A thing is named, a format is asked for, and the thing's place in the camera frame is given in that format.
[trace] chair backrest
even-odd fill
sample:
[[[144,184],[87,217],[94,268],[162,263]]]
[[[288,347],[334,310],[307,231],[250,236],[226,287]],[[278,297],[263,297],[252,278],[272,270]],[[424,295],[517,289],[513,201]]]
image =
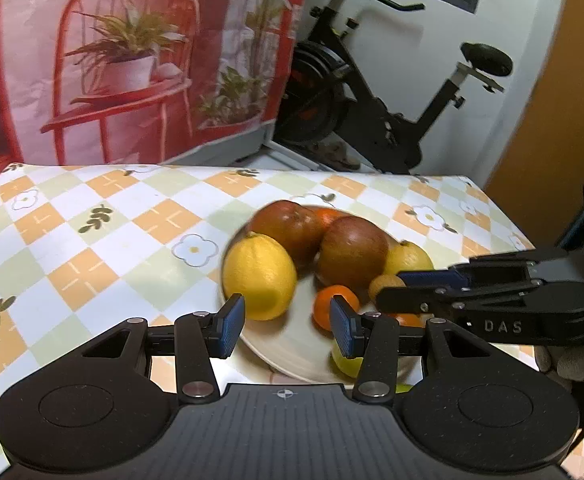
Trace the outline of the chair backrest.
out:
[[[56,39],[54,59],[54,89],[53,89],[53,116],[61,113],[63,103],[62,77],[64,73],[72,73],[74,78],[80,79],[80,92],[89,93],[98,84],[98,70],[90,70],[90,59],[83,56],[66,57],[80,46],[102,38],[94,27],[99,27],[96,19],[82,13],[95,15],[112,15],[123,17],[124,3],[127,0],[69,0],[61,15]],[[200,25],[198,0],[129,0],[139,12],[159,12],[166,23],[176,25],[178,33],[184,34],[187,41],[175,42],[169,47],[170,51],[163,51],[159,63],[172,62],[185,75],[189,71],[189,61],[192,46]]]

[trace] plate of fruit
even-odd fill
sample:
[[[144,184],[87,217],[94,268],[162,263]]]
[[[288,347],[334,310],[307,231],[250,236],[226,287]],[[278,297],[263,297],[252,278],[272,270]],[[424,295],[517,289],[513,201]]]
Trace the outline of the plate of fruit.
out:
[[[384,286],[403,286],[401,270],[431,270],[416,244],[331,207],[279,200],[260,209],[230,239],[221,263],[223,299],[245,297],[241,339],[271,367],[308,383],[351,386],[362,358],[345,359],[329,327],[340,294],[357,312],[376,310]],[[401,315],[402,325],[421,326]],[[397,382],[419,361],[399,358]]]

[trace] potted plant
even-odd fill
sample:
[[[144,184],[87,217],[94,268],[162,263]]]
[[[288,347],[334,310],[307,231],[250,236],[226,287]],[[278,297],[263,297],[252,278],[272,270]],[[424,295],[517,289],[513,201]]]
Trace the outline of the potted plant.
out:
[[[225,67],[219,74],[216,92],[201,96],[198,110],[208,119],[203,127],[237,124],[254,120],[265,108],[269,81],[264,78],[264,63],[271,63],[267,34],[275,30],[275,22],[286,7],[287,0],[251,0],[245,27],[251,38],[242,42],[246,51],[246,66],[242,75],[237,68]]]
[[[99,70],[98,86],[109,94],[146,88],[159,53],[170,50],[175,41],[186,41],[176,25],[166,23],[158,12],[139,12],[130,0],[123,0],[125,14],[121,17],[77,12],[96,20],[92,27],[101,37],[66,56],[81,58],[86,73]]]

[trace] white flower pot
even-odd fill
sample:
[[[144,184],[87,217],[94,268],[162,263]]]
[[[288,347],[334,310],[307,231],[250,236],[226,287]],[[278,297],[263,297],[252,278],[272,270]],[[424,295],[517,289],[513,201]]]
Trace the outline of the white flower pot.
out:
[[[154,56],[146,56],[130,61],[109,62],[103,67],[100,86],[109,94],[147,88],[150,86],[154,61]]]

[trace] red chair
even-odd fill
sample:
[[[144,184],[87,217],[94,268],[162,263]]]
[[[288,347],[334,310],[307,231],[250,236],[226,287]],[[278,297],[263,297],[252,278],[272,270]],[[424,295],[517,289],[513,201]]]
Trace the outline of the red chair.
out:
[[[108,101],[108,99],[90,100],[90,94],[99,84],[99,70],[89,70],[89,59],[77,63],[80,56],[66,56],[66,52],[71,52],[101,37],[92,28],[98,25],[96,20],[79,12],[121,16],[125,12],[125,1],[127,0],[69,0],[61,16],[54,59],[52,118],[41,127],[41,133],[54,132],[54,147],[60,165],[66,163],[64,128],[99,121],[103,159],[107,163],[112,161],[108,146],[107,118],[153,106],[158,108],[160,120],[159,156],[162,162],[165,160],[167,131],[166,100],[178,94],[182,94],[187,117],[186,126],[189,134],[192,134],[187,98],[189,86],[187,76],[193,42],[200,26],[198,0],[130,0],[140,12],[160,12],[167,23],[177,25],[178,32],[187,38],[184,43],[177,42],[170,45],[173,51],[162,52],[157,60],[159,64],[174,63],[181,69],[181,75],[176,79],[153,84],[147,91],[136,91],[134,100],[123,102],[121,100]],[[83,103],[72,105],[77,98]]]

